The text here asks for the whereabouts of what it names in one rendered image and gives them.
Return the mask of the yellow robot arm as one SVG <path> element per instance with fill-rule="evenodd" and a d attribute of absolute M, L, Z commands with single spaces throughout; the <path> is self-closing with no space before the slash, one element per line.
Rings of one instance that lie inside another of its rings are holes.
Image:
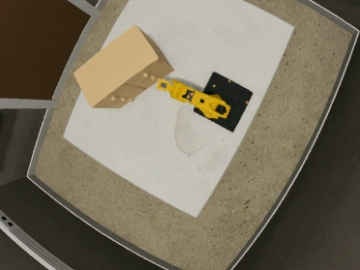
<path fill-rule="evenodd" d="M 186 85 L 183 85 L 182 87 L 179 88 L 179 90 L 175 94 L 174 99 L 182 103 L 187 102 L 190 103 L 190 105 L 195 105 L 196 107 L 200 108 L 200 110 L 203 111 L 206 117 L 209 116 L 207 118 L 218 119 L 219 116 L 226 118 L 230 110 L 230 106 L 226 105 L 225 101 L 222 101 L 219 95 L 207 96 L 206 94 L 204 93 L 202 94 L 201 92 L 196 91 L 193 88 L 188 87 Z M 214 111 L 210 106 L 216 111 Z"/>

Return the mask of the tan wooden chest of drawers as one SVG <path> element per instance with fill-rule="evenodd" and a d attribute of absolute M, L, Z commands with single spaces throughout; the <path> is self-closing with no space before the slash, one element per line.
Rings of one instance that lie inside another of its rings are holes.
<path fill-rule="evenodd" d="M 156 60 L 173 70 L 169 62 L 160 57 L 164 55 L 159 47 L 156 50 L 152 47 L 157 44 L 151 38 L 147 41 L 149 37 L 141 31 L 134 25 L 74 72 L 91 108 L 121 108 L 94 106 L 122 84 L 147 90 L 125 82 Z"/>

